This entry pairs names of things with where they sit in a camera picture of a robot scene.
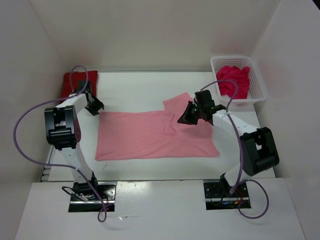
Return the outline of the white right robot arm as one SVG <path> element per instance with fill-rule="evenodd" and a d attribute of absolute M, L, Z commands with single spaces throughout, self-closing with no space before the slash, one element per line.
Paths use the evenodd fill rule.
<path fill-rule="evenodd" d="M 237 138 L 240 160 L 237 166 L 220 176 L 219 191 L 223 196 L 232 196 L 238 185 L 279 164 L 272 131 L 241 120 L 230 113 L 227 106 L 216 105 L 209 90 L 196 92 L 177 122 L 196 125 L 200 119 Z"/>

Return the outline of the pink t shirt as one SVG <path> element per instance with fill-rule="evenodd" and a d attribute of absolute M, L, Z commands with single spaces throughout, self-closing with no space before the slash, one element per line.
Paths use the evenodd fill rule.
<path fill-rule="evenodd" d="M 102 112 L 99 117 L 96 161 L 219 156 L 214 130 L 178 123 L 191 96 L 185 92 L 163 101 L 163 110 Z"/>

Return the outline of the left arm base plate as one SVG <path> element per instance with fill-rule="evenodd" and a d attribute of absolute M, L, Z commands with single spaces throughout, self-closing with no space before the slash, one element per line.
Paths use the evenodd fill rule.
<path fill-rule="evenodd" d="M 97 186 L 97 192 L 106 205 L 107 212 L 115 211 L 116 187 L 115 182 L 100 182 Z M 63 186 L 61 189 L 70 196 L 69 213 L 98 213 L 103 209 L 101 201 L 90 188 L 88 193 L 80 192 L 75 185 Z"/>

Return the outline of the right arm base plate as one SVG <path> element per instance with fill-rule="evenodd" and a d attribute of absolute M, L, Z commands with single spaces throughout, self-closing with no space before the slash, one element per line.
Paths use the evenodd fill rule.
<path fill-rule="evenodd" d="M 206 210 L 250 209 L 250 197 L 247 185 L 242 183 L 235 193 L 223 193 L 218 180 L 204 180 L 204 197 Z"/>

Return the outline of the dark red t shirt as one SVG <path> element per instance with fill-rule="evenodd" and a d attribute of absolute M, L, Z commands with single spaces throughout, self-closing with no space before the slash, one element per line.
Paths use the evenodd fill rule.
<path fill-rule="evenodd" d="M 90 92 L 93 95 L 97 95 L 97 80 L 98 80 L 98 71 L 97 70 L 91 70 L 88 71 L 88 85 L 90 87 Z M 83 84 L 85 83 L 87 78 L 87 75 L 85 72 L 73 72 L 71 76 L 71 82 L 74 90 L 77 90 L 78 88 L 82 88 Z M 63 83 L 62 83 L 62 90 L 60 93 L 61 98 L 66 98 L 72 93 L 72 88 L 70 84 L 70 73 L 67 72 L 63 76 Z"/>

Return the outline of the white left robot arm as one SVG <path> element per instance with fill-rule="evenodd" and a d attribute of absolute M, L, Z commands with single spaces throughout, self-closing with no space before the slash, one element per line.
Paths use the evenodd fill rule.
<path fill-rule="evenodd" d="M 68 165 L 75 167 L 70 195 L 80 201 L 96 200 L 100 187 L 80 147 L 82 133 L 78 113 L 85 109 L 92 116 L 97 116 L 104 108 L 104 104 L 91 92 L 91 83 L 82 80 L 69 99 L 44 111 L 46 140 L 60 152 Z"/>

